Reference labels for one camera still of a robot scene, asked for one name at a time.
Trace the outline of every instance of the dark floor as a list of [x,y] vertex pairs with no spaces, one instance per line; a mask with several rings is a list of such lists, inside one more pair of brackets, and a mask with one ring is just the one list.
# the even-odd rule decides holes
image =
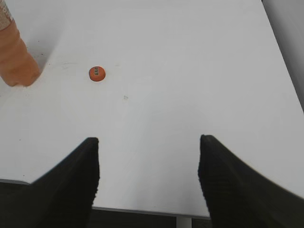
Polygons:
[[[210,220],[192,220],[192,228],[211,227]],[[176,228],[176,217],[92,210],[87,228]]]

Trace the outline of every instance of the white table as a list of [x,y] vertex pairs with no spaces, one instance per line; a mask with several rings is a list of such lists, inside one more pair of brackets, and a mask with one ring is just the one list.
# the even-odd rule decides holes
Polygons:
[[212,134],[304,196],[303,112],[260,1],[7,4],[45,68],[29,88],[0,82],[2,179],[32,182],[96,136],[96,207],[208,216],[197,168]]

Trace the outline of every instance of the plastic bottle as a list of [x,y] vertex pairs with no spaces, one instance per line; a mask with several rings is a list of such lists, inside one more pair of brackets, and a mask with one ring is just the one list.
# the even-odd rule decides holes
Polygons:
[[0,76],[9,86],[29,86],[39,75],[38,64],[20,38],[5,1],[0,0]]

